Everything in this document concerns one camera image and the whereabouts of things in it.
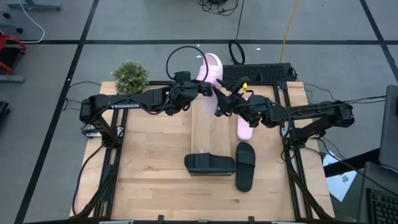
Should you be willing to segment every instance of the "keyboard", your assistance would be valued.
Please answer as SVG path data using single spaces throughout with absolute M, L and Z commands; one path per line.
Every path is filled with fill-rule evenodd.
M 398 198 L 380 190 L 366 189 L 369 223 L 398 224 Z
M 290 63 L 272 63 L 255 65 L 224 65 L 223 81 L 236 81 L 249 77 L 252 82 L 295 81 L 289 73 Z

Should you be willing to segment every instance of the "wooden table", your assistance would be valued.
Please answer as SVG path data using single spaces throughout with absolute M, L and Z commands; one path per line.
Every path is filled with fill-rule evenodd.
M 288 88 L 292 106 L 307 104 L 303 83 L 288 82 Z M 271 86 L 249 89 L 274 100 Z M 103 82 L 101 93 L 116 94 L 114 83 Z M 112 111 L 103 116 L 110 123 Z M 164 215 L 165 220 L 246 221 L 248 216 L 254 216 L 256 221 L 294 220 L 286 165 L 280 158 L 279 127 L 269 129 L 260 124 L 254 130 L 249 141 L 256 152 L 253 187 L 243 193 L 236 189 L 234 175 L 190 176 L 183 158 L 191 149 L 191 117 L 190 110 L 173 116 L 129 110 L 112 219 L 156 220 L 158 215 Z M 233 157 L 239 142 L 237 120 L 236 115 L 229 119 Z M 301 127 L 310 122 L 301 120 L 295 124 Z M 99 138 L 88 141 L 84 161 L 100 144 Z M 307 147 L 318 150 L 314 139 L 308 140 Z M 82 210 L 98 188 L 104 152 L 103 149 L 95 155 L 83 171 L 76 198 L 77 211 Z M 309 191 L 334 216 L 320 156 L 306 149 L 301 153 Z M 298 188 L 297 192 L 304 217 L 302 194 Z

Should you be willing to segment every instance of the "green plant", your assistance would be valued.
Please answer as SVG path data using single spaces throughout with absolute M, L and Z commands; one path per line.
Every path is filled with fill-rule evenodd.
M 111 72 L 120 94 L 140 93 L 148 85 L 149 72 L 139 63 L 127 60 Z

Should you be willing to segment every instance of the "black slipper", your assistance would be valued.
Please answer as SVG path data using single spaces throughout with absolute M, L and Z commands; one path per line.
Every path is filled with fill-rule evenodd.
M 241 142 L 236 147 L 236 188 L 242 192 L 251 189 L 256 166 L 256 153 L 253 147 Z
M 232 175 L 235 172 L 232 157 L 215 156 L 209 152 L 188 154 L 184 164 L 191 175 Z

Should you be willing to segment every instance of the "gray floor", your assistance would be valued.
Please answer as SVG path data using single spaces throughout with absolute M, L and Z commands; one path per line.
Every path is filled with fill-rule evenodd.
M 63 10 L 29 11 L 46 30 L 45 40 L 78 40 L 93 0 L 63 1 Z M 284 36 L 293 0 L 249 0 L 244 3 L 239 39 L 280 40 Z M 367 0 L 386 40 L 398 40 L 395 0 Z M 99 0 L 88 40 L 198 40 L 234 39 L 239 7 L 229 17 L 203 12 L 195 0 Z M 15 23 L 25 29 L 21 39 L 37 39 L 40 31 L 22 11 L 10 10 Z M 377 40 L 357 0 L 303 0 L 293 22 L 289 39 L 295 40 Z M 166 80 L 165 60 L 180 45 L 85 45 L 72 80 L 102 82 L 127 59 L 144 64 L 150 80 Z M 224 64 L 232 64 L 226 44 L 200 44 L 204 52 L 217 54 Z M 246 63 L 276 63 L 280 45 L 243 45 Z M 398 46 L 389 45 L 398 60 Z M 0 101 L 10 102 L 12 113 L 0 132 L 0 217 L 12 223 L 39 155 L 47 128 L 68 73 L 76 45 L 28 45 L 27 55 L 16 68 L 26 82 L 0 84 Z M 170 71 L 198 71 L 201 59 L 192 50 L 175 54 Z M 348 100 L 383 95 L 388 84 L 397 84 L 379 45 L 287 45 L 285 62 L 290 62 L 298 78 L 329 89 L 337 99 Z M 328 93 L 313 91 L 312 102 L 330 100 Z M 96 85 L 74 86 L 70 99 L 82 100 L 97 94 Z M 355 105 L 356 122 L 348 129 L 330 129 L 326 135 L 345 157 L 379 147 L 383 103 Z M 45 160 L 25 222 L 66 218 L 83 158 L 86 141 L 80 134 L 78 112 L 64 111 L 59 119 L 49 154 Z M 361 178 L 357 177 L 343 202 L 333 199 L 338 217 L 355 217 L 358 211 Z

